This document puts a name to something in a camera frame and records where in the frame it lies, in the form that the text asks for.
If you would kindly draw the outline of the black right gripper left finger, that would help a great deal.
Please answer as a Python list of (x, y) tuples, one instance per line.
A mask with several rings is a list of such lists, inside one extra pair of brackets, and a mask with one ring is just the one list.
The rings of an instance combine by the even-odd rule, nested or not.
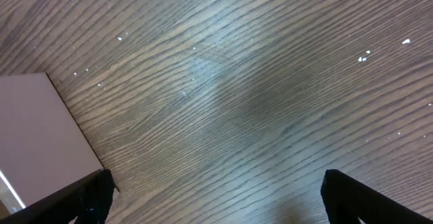
[(104, 224), (114, 198), (111, 171), (97, 170), (1, 220), (1, 224)]

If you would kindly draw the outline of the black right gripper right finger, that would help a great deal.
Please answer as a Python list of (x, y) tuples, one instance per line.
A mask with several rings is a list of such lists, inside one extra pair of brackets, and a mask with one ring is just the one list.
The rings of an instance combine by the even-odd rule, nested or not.
[(336, 169), (325, 172), (321, 197), (330, 224), (432, 224)]

